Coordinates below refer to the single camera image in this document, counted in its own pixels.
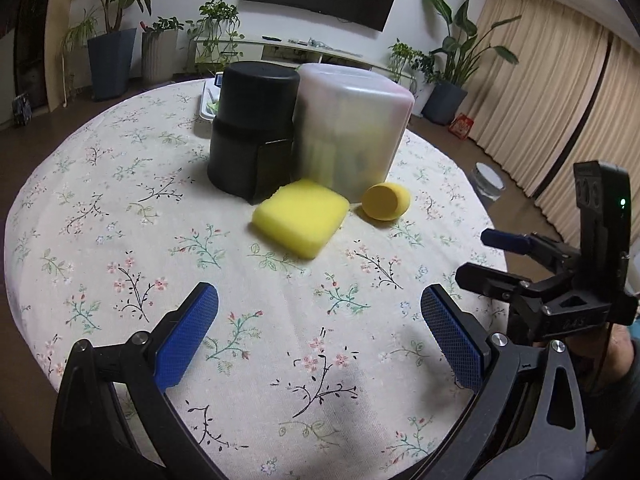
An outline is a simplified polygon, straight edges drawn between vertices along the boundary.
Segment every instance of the round table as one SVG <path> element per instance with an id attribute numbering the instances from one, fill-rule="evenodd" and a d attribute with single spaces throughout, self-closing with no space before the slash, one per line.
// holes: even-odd
<path id="1" fill-rule="evenodd" d="M 407 131 L 388 179 L 410 190 L 409 211 L 388 226 L 354 208 L 315 260 L 300 261 L 250 228 L 252 206 L 207 179 L 202 87 L 115 105 L 31 175 L 6 224 L 16 325 L 57 388 L 76 340 L 122 343 L 212 283 L 218 317 L 167 393 L 222 471 L 390 478 L 435 449 L 470 399 L 422 320 L 424 287 L 441 283 L 486 329 L 505 328 L 505 305 L 454 280 L 469 260 L 506 268 L 479 238 L 492 224 L 463 172 Z"/>

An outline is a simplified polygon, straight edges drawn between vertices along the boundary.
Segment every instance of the curtain gap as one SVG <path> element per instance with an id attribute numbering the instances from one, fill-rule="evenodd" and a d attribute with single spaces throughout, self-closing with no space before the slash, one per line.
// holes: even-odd
<path id="1" fill-rule="evenodd" d="M 609 39 L 607 40 L 607 51 L 604 56 L 604 62 L 602 63 L 602 69 L 600 70 L 600 75 L 598 76 L 596 87 L 593 90 L 593 95 L 591 96 L 591 99 L 589 99 L 589 103 L 587 104 L 587 107 L 584 110 L 584 114 L 580 118 L 580 122 L 575 127 L 575 130 L 572 133 L 569 140 L 567 141 L 566 146 L 562 149 L 562 152 L 558 156 L 558 160 L 555 161 L 555 163 L 553 164 L 549 172 L 545 175 L 540 185 L 533 192 L 533 195 L 531 195 L 531 198 L 533 200 L 539 199 L 540 195 L 542 195 L 545 189 L 549 186 L 549 184 L 551 184 L 551 181 L 556 177 L 556 175 L 560 171 L 560 168 L 562 168 L 562 165 L 565 163 L 565 161 L 569 157 L 569 154 L 571 153 L 571 150 L 574 148 L 575 143 L 578 142 L 578 138 L 580 137 L 580 134 L 584 130 L 587 120 L 589 119 L 589 115 L 591 115 L 591 110 L 593 110 L 593 106 L 596 102 L 596 99 L 598 98 L 600 87 L 602 86 L 602 81 L 604 79 L 604 74 L 607 70 L 607 65 L 609 64 L 609 57 L 611 54 L 612 44 L 613 44 L 613 33 L 609 31 Z"/>

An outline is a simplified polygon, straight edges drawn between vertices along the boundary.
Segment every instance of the translucent plastic box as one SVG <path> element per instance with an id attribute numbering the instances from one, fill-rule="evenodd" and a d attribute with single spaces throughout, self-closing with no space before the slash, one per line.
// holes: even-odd
<path id="1" fill-rule="evenodd" d="M 369 187 L 386 180 L 414 96 L 359 68 L 308 63 L 298 73 L 296 176 L 360 202 Z"/>

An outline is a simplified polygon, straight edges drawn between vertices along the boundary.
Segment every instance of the blue gripper pad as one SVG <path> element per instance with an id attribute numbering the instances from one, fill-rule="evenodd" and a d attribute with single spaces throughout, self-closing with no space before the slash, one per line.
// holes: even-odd
<path id="1" fill-rule="evenodd" d="M 485 229 L 480 240 L 487 247 L 494 247 L 509 253 L 527 255 L 531 251 L 531 241 L 525 235 L 513 235 L 496 229 Z"/>
<path id="2" fill-rule="evenodd" d="M 218 314 L 218 292 L 200 283 L 177 310 L 179 317 L 156 353 L 154 379 L 161 392 L 180 382 Z"/>
<path id="3" fill-rule="evenodd" d="M 460 385 L 478 393 L 491 359 L 482 325 L 462 312 L 441 285 L 424 289 L 420 309 Z"/>

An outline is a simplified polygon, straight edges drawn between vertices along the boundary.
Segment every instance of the curtain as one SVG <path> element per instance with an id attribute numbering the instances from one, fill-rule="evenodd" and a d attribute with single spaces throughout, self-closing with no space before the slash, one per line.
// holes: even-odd
<path id="1" fill-rule="evenodd" d="M 580 242 L 580 214 L 575 206 L 573 164 L 595 159 L 629 172 L 634 240 L 640 234 L 640 54 L 617 36 L 584 130 L 558 175 L 536 200 L 564 240 L 574 246 Z"/>
<path id="2" fill-rule="evenodd" d="M 478 29 L 519 14 L 483 44 L 503 44 L 520 64 L 487 51 L 461 110 L 475 121 L 471 138 L 531 196 L 584 114 L 609 32 L 553 0 L 487 0 Z"/>

